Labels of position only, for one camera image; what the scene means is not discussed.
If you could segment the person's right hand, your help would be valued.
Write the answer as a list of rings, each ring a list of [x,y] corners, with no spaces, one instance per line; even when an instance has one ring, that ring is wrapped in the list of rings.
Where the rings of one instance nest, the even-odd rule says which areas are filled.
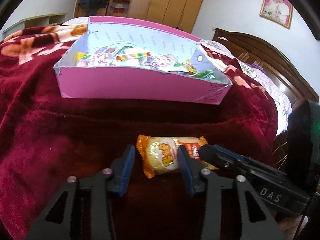
[[[308,222],[308,217],[303,217],[302,215],[285,218],[278,223],[278,226],[283,231],[285,239],[293,240],[296,232],[300,232],[304,229]]]

